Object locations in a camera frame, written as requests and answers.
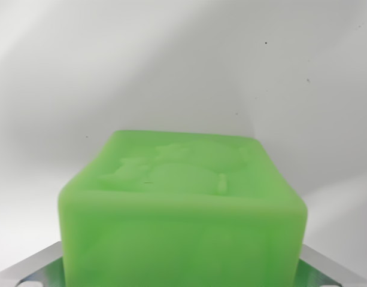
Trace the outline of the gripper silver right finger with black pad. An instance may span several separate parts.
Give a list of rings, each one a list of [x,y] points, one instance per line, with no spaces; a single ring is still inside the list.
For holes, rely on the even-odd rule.
[[[367,279],[302,245],[296,286],[367,286]]]

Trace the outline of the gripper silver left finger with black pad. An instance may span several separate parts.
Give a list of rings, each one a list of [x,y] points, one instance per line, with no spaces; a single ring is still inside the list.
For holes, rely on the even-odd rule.
[[[1,271],[0,286],[63,286],[61,242]]]

